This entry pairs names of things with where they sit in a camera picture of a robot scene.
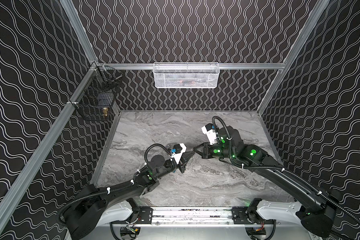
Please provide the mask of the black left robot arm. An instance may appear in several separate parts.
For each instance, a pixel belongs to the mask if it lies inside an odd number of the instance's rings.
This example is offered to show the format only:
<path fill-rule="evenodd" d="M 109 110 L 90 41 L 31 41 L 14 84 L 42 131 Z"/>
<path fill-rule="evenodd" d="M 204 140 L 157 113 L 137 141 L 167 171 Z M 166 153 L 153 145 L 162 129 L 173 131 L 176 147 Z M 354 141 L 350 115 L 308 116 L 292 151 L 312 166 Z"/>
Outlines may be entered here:
<path fill-rule="evenodd" d="M 162 144 L 149 146 L 144 153 L 144 166 L 130 180 L 110 187 L 86 186 L 58 211 L 57 224 L 68 229 L 71 239 L 84 238 L 97 227 L 109 207 L 152 192 L 159 179 L 176 170 L 184 173 L 194 154 L 187 151 L 185 144 L 176 144 L 171 149 Z"/>

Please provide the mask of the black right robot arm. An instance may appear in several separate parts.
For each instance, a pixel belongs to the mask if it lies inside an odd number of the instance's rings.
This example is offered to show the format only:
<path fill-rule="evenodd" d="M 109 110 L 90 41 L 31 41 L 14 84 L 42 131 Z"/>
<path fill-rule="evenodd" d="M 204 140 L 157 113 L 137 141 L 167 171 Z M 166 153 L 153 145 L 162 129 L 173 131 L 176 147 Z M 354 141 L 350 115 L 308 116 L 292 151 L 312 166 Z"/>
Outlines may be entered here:
<path fill-rule="evenodd" d="M 292 213 L 292 221 L 301 224 L 308 232 L 322 238 L 330 235 L 346 239 L 335 232 L 333 224 L 337 211 L 350 217 L 359 227 L 360 219 L 340 205 L 340 193 L 326 191 L 287 170 L 262 148 L 246 144 L 238 130 L 227 126 L 222 118 L 214 116 L 202 127 L 208 141 L 194 147 L 203 159 L 217 159 L 230 166 L 256 173 L 293 196 L 300 206 Z"/>

